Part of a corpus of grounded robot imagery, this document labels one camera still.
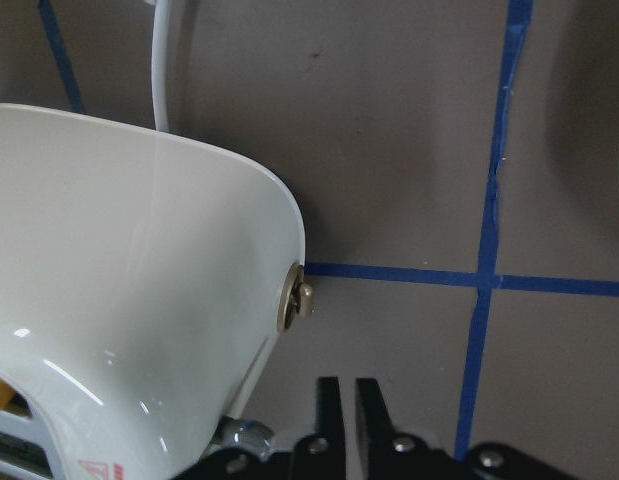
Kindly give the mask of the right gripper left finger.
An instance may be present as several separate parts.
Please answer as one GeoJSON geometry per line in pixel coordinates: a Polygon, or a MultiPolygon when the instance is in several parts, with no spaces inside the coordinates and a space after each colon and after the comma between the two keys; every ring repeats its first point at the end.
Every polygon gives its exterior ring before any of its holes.
{"type": "Polygon", "coordinates": [[[342,403],[335,376],[320,377],[316,382],[315,432],[326,438],[342,436],[342,403]]]}

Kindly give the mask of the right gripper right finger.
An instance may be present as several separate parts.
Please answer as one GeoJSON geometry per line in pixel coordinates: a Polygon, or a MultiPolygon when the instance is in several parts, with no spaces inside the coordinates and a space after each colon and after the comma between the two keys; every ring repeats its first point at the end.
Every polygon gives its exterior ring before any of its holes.
{"type": "Polygon", "coordinates": [[[357,378],[356,427],[359,436],[391,436],[395,429],[380,385],[374,378],[357,378]]]}

